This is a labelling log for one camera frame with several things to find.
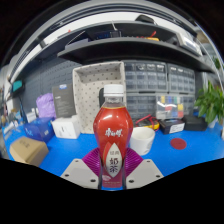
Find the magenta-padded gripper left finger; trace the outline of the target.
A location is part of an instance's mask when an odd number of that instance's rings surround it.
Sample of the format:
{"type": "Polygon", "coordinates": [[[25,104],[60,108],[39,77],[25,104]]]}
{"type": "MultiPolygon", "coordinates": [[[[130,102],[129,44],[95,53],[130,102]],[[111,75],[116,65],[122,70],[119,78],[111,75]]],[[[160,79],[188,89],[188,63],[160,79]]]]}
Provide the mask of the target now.
{"type": "Polygon", "coordinates": [[[75,158],[61,177],[84,188],[99,189],[101,184],[101,159],[95,148],[82,159],[75,158]]]}

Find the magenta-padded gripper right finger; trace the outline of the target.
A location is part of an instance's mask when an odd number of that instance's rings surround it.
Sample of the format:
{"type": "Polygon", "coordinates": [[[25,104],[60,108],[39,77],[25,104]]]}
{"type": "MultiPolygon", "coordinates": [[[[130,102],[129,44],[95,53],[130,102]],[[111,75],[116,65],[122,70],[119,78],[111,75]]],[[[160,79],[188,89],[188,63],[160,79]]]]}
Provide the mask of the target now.
{"type": "Polygon", "coordinates": [[[131,148],[127,149],[124,160],[124,186],[135,189],[146,186],[163,177],[151,159],[143,159],[131,148]]]}

